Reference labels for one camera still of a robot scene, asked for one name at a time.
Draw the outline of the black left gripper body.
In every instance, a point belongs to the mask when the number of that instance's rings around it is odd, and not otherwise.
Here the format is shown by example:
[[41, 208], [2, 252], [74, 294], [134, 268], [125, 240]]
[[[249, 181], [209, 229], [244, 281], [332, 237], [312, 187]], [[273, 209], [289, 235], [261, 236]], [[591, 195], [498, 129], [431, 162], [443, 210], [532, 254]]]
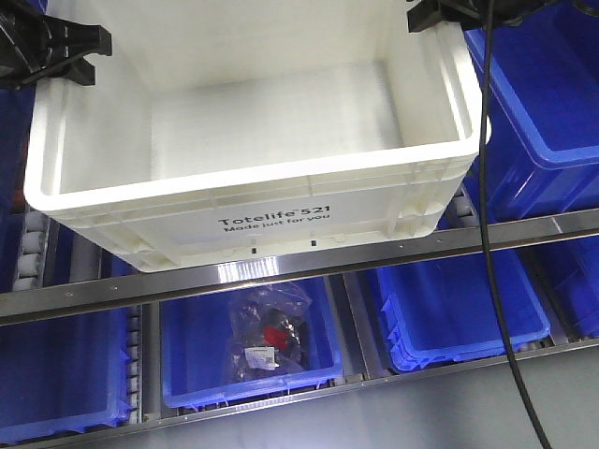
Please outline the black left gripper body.
[[1, 88], [22, 89], [51, 76], [46, 14], [39, 8], [1, 9]]

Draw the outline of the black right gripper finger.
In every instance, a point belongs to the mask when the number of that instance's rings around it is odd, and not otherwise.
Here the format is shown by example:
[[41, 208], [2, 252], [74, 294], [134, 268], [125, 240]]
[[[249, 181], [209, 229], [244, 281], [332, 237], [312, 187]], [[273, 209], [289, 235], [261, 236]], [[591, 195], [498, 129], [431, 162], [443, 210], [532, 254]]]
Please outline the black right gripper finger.
[[440, 22], [467, 22], [468, 14], [463, 7], [464, 4], [456, 1], [419, 1], [406, 13], [408, 32], [419, 33]]

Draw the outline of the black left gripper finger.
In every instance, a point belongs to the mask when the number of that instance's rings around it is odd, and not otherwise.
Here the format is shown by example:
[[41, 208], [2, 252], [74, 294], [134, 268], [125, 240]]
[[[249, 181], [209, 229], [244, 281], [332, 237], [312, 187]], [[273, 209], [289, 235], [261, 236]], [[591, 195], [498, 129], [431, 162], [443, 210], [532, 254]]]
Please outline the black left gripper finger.
[[89, 54], [112, 55], [111, 33], [101, 25], [82, 24], [51, 16], [44, 17], [48, 49], [64, 60]]
[[43, 79], [65, 79], [80, 86], [95, 85], [95, 67], [84, 58], [65, 65], [56, 65], [44, 68], [27, 79], [28, 84], [33, 84]]

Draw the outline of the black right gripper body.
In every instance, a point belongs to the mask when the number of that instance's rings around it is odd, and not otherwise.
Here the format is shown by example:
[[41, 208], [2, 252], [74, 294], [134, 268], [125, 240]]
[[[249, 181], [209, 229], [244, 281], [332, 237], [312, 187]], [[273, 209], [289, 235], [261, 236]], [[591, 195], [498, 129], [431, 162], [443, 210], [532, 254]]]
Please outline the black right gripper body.
[[544, 0], [495, 0], [495, 1], [441, 1], [444, 19], [459, 23], [464, 31], [482, 28], [492, 13], [492, 27], [518, 26], [528, 16], [556, 1]]

